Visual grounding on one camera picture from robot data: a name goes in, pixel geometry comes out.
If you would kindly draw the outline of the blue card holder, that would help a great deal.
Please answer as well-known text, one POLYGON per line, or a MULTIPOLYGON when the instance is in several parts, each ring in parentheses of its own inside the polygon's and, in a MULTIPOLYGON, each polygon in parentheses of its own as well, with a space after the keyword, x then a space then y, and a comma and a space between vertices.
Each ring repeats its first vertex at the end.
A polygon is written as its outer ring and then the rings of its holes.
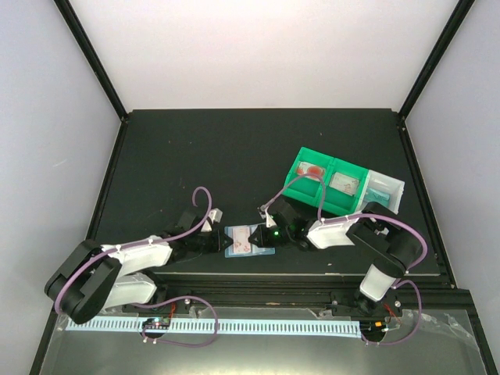
MULTIPOLYGON (((224 232, 228 234, 232 238, 232 229, 235 227, 249 227, 250 228, 250 234, 253 232, 257 224, 254 225, 249 225, 249 226, 232 226, 232 227, 225 227, 224 232)), ((233 246, 232 249, 229 252, 225 252, 225 257, 226 258, 242 258, 242 257, 252 257, 252 256, 260 256, 260 255, 274 255, 276 252, 275 248, 258 248, 252 243, 250 243, 252 246, 252 252, 247 255, 236 255, 233 253, 233 246)))

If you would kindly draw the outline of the white floral credit card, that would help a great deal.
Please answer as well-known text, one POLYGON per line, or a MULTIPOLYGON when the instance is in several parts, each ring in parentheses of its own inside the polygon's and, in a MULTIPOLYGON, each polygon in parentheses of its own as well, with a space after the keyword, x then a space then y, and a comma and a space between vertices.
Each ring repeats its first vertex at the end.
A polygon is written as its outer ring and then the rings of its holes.
POLYGON ((248 241, 250 236, 249 227, 235 227, 232 229, 233 253, 236 255, 247 255, 252 252, 252 246, 248 241))

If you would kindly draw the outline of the white striped credit card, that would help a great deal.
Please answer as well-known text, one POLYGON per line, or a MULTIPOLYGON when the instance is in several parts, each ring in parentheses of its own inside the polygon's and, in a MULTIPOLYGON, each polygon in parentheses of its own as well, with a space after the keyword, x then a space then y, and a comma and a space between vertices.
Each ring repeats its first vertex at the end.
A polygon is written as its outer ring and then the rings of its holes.
POLYGON ((329 187, 349 196, 354 196, 359 188, 359 180, 343 173, 335 172, 330 180, 329 187))

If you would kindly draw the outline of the clear white bin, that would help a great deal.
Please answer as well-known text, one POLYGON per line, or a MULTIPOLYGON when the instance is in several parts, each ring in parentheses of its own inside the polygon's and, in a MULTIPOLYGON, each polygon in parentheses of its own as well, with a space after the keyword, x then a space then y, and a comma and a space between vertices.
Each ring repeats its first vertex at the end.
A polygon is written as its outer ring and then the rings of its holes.
POLYGON ((393 213, 398 214, 404 188, 404 181, 374 170, 368 170, 366 182, 362 187, 355 211, 361 211, 370 202, 377 202, 393 213))

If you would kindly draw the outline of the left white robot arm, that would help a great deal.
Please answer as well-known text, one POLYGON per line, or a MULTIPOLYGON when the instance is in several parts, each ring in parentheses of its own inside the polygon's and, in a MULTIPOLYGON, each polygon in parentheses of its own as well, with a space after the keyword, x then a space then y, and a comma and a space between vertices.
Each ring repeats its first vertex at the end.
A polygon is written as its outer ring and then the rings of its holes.
POLYGON ((194 254, 225 251, 232 240, 220 227, 222 218, 220 209, 211 209, 206 218, 188 209, 178 223, 143 240, 121 245, 82 241, 49 278, 44 293, 58 314, 77 324, 121 305, 139 304, 158 312, 166 306, 168 294, 151 270, 194 254))

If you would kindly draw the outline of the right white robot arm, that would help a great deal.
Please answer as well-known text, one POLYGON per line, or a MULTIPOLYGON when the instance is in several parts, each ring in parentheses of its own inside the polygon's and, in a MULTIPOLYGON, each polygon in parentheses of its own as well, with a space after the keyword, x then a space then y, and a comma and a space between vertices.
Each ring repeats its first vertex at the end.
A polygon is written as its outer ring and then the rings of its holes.
POLYGON ((370 267, 354 295, 341 303, 360 316, 373 316, 383 306, 387 292, 395 289, 428 252, 417 230, 377 202, 347 216, 306 219, 280 200, 265 216, 266 222, 248 235, 248 242, 258 248, 291 244, 302 251, 315 251, 353 245, 363 251, 370 267))

